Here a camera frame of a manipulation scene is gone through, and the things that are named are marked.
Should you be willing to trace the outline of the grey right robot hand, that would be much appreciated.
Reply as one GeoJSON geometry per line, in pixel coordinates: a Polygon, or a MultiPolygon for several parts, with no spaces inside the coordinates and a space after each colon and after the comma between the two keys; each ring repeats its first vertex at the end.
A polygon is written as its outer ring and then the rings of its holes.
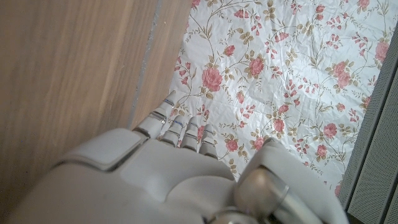
{"type": "Polygon", "coordinates": [[[347,223],[338,199],[276,139],[240,178],[216,156],[213,129],[167,118],[174,93],[133,130],[113,129],[65,154],[8,223],[347,223]]]}

